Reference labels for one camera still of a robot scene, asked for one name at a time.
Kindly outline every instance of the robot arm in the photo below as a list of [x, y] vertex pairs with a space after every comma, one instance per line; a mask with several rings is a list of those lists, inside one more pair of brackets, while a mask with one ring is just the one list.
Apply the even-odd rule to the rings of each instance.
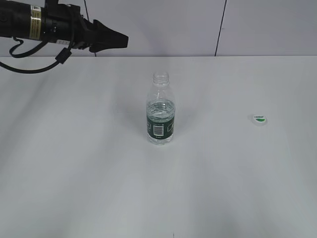
[[[80, 14], [79, 6], [58, 4], [58, 0], [46, 0], [44, 8], [0, 0], [0, 37], [13, 37], [15, 41], [20, 42], [10, 50], [10, 54], [15, 58], [30, 56], [48, 42], [68, 45], [68, 48], [64, 48], [55, 58], [56, 65], [67, 60], [71, 49], [89, 48], [90, 52], [96, 53], [106, 49], [126, 48], [128, 45], [127, 36], [107, 28], [97, 20], [89, 22]], [[18, 38], [41, 43], [28, 52], [15, 55], [14, 50], [23, 44], [23, 40]], [[20, 73], [44, 72], [14, 70], [2, 62], [0, 66]]]

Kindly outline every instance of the table surface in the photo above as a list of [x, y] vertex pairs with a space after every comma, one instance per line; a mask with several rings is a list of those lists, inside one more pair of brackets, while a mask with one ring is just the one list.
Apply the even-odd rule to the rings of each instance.
[[[164, 146], [147, 141], [156, 70], [176, 97]], [[70, 58], [38, 75], [0, 71], [0, 237], [317, 237], [317, 57]]]

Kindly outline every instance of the bottle cap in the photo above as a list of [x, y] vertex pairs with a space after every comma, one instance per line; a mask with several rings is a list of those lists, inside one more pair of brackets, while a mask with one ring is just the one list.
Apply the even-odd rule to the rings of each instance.
[[253, 114], [252, 122], [256, 125], [265, 125], [267, 123], [267, 118], [264, 115]]

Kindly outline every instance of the plastic bottle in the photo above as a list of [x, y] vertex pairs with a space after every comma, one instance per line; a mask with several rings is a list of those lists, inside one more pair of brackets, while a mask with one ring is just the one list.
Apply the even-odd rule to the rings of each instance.
[[174, 136], [175, 97], [167, 72], [154, 73], [146, 108], [149, 140], [156, 145], [170, 142]]

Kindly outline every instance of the black wire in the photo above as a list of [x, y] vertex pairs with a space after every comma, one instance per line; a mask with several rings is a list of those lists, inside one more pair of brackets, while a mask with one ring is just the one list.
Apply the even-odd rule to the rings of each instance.
[[85, 4], [85, 9], [86, 9], [86, 15], [87, 15], [87, 20], [89, 20], [89, 14], [88, 14], [88, 8], [87, 8], [87, 3], [86, 3], [86, 0], [84, 0], [84, 4]]
[[[71, 18], [71, 40], [69, 42], [69, 45], [68, 45], [68, 50], [71, 50], [73, 44], [74, 44], [74, 38], [75, 38], [75, 20], [74, 20], [74, 15], [73, 15], [73, 11], [72, 9], [69, 7], [69, 6], [66, 6], [67, 7], [67, 10], [69, 11], [69, 14], [70, 14], [70, 18]], [[7, 70], [10, 70], [12, 72], [16, 72], [16, 73], [24, 73], [24, 74], [35, 74], [35, 73], [43, 73], [43, 72], [46, 72], [54, 67], [56, 67], [57, 65], [59, 65], [59, 62], [56, 61], [54, 63], [52, 63], [51, 65], [45, 67], [45, 68], [40, 68], [40, 69], [33, 69], [33, 70], [25, 70], [25, 69], [18, 69], [18, 68], [13, 68], [5, 63], [2, 63], [0, 61], [0, 66], [7, 69]]]
[[215, 53], [214, 53], [214, 56], [217, 56], [217, 52], [218, 52], [219, 40], [220, 40], [220, 35], [221, 35], [221, 30], [222, 30], [222, 24], [223, 24], [223, 19], [224, 19], [224, 13], [226, 12], [226, 7], [227, 7], [227, 0], [225, 0], [225, 2], [224, 2], [224, 8], [223, 8], [223, 13], [222, 13], [222, 18], [221, 18], [221, 24], [220, 24], [219, 34], [218, 34], [217, 46], [216, 46], [216, 51], [215, 51]]
[[15, 41], [19, 41], [20, 43], [16, 46], [13, 46], [10, 50], [9, 50], [9, 53], [10, 55], [13, 57], [13, 58], [17, 58], [17, 59], [20, 59], [20, 58], [25, 58], [25, 57], [28, 57], [28, 56], [31, 56], [33, 54], [35, 54], [37, 51], [39, 51], [41, 48], [43, 48], [44, 46], [46, 46], [49, 42], [49, 36], [48, 35], [44, 35], [43, 37], [43, 41], [40, 42], [36, 47], [34, 47], [33, 49], [27, 51], [27, 52], [24, 52], [24, 53], [21, 53], [21, 54], [14, 54], [13, 52], [19, 48], [23, 43], [24, 41], [21, 40], [21, 39], [17, 39], [16, 37], [13, 37], [13, 39]]

